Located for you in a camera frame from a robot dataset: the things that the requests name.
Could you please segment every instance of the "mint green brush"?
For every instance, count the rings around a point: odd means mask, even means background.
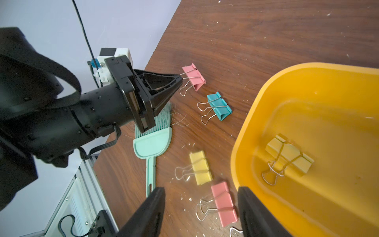
[[[155,161],[163,154],[171,141],[171,103],[168,102],[157,117],[155,127],[141,133],[136,127],[133,148],[136,156],[146,159],[146,197],[155,189]]]

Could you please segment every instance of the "brush handle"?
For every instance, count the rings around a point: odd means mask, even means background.
[[[155,189],[155,161],[155,156],[146,159],[146,197]]]

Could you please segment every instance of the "black cable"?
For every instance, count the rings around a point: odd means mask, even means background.
[[[86,154],[86,151],[83,149],[83,147],[79,147],[78,149],[79,149],[81,159],[87,160],[87,159],[89,159],[89,156],[94,154],[95,152],[103,150],[105,148],[109,148],[109,147],[115,145],[117,143],[117,140],[121,136],[121,129],[119,127],[117,127],[116,125],[113,126],[113,129],[114,129],[114,132],[116,133],[116,138],[113,141],[110,141],[108,143],[105,143],[105,144],[102,144],[102,145],[99,145],[99,146],[92,148],[89,151],[88,155]]]
[[[91,70],[92,78],[94,79],[97,88],[99,88],[99,85],[98,85],[98,83],[97,83],[97,81],[96,81],[96,77],[94,76],[94,69],[93,69],[93,67],[92,67],[92,65],[91,65],[91,62],[88,61],[87,64],[89,65],[89,69]]]
[[[77,236],[77,235],[74,235],[73,233],[72,233],[72,228],[74,227],[74,223],[75,223],[75,216],[74,215],[67,215],[67,216],[64,216],[64,217],[62,217],[61,219],[60,219],[60,221],[58,222],[58,230],[59,230],[59,232],[61,233],[61,235],[63,236],[63,237],[66,237],[66,234],[63,232],[63,230],[62,230],[62,221],[63,221],[63,219],[65,219],[66,217],[71,217],[72,218],[72,225],[71,225],[71,234],[73,235],[73,236],[75,236],[75,237],[84,237],[84,236],[87,236],[87,235],[89,235],[89,234],[91,234],[93,231],[89,231],[87,234],[85,234],[85,235],[82,235],[82,236]]]
[[[96,66],[96,70],[99,70],[99,68],[98,68],[98,66],[97,66],[97,63],[96,63],[96,61],[95,61],[94,54],[92,53],[91,46],[89,45],[88,38],[87,38],[87,35],[86,35],[86,31],[84,30],[84,25],[83,25],[83,22],[81,21],[80,14],[79,14],[79,10],[78,10],[78,8],[76,7],[75,0],[72,0],[72,3],[73,3],[73,5],[74,5],[74,7],[75,7],[76,14],[78,15],[78,18],[79,18],[79,21],[80,21],[80,25],[81,25],[81,29],[83,30],[84,38],[86,39],[86,42],[87,42],[87,46],[88,46],[89,52],[91,53],[92,60],[94,61],[94,64],[95,64],[95,66]]]

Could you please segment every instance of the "white wall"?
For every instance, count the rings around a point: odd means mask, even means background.
[[[94,56],[102,47],[130,48],[134,68],[144,69],[180,0],[76,0]],[[91,59],[70,0],[0,0],[0,27],[17,26],[34,49],[64,65],[79,79],[82,92],[96,88]],[[72,92],[65,89],[61,96]],[[97,139],[84,146],[105,142]],[[19,191],[0,212],[0,235],[18,237],[44,230],[81,160],[76,150],[69,167],[36,161],[39,178]]]

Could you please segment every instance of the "wood grain surface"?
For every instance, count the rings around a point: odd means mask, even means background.
[[[378,68],[378,43],[376,0],[183,0],[146,70],[180,74],[182,66],[194,63],[207,83],[171,99],[177,112],[173,123],[184,118],[179,124],[189,125],[173,125],[171,144],[157,157],[157,186],[166,191],[161,236],[229,236],[217,214],[199,222],[196,203],[221,180],[228,182],[236,202],[230,155],[254,98],[271,76],[306,62]],[[203,125],[204,112],[196,104],[217,91],[233,113]],[[146,173],[146,161],[132,147],[134,124],[121,130],[117,144],[102,151],[94,167],[120,227],[145,200]],[[214,181],[197,186],[194,178],[176,180],[175,167],[190,164],[189,153],[200,150]]]

